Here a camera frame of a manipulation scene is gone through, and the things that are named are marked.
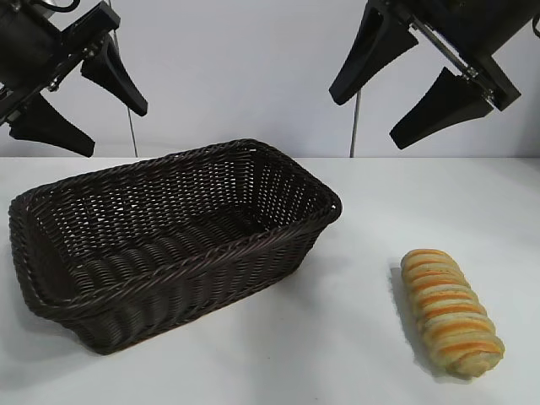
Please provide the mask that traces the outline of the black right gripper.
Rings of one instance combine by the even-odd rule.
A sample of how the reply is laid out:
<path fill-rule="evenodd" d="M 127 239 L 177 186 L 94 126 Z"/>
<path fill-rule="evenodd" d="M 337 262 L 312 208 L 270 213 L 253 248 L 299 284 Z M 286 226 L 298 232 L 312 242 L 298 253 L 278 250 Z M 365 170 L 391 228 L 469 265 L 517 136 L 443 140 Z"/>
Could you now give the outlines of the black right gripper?
<path fill-rule="evenodd" d="M 440 34 L 478 73 L 478 82 L 503 110 L 521 95 L 494 61 L 498 51 L 539 15 L 538 1 L 369 1 L 354 43 L 329 93 L 347 103 L 381 69 L 418 44 L 416 24 Z M 483 118 L 494 107 L 474 82 L 444 67 L 421 100 L 390 131 L 399 149 L 447 127 Z"/>

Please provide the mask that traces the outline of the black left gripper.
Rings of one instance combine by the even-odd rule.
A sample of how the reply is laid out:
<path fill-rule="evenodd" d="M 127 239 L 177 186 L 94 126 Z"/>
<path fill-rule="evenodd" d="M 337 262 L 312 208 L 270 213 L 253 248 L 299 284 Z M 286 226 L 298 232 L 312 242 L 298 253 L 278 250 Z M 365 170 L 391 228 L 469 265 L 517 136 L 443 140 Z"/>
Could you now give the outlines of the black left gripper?
<path fill-rule="evenodd" d="M 1 123 L 16 140 L 49 144 L 92 156 L 95 141 L 66 120 L 41 94 L 55 91 L 76 68 L 138 116 L 148 102 L 125 69 L 110 33 L 121 18 L 105 1 L 64 30 L 44 12 L 71 12 L 43 1 L 1 2 Z"/>

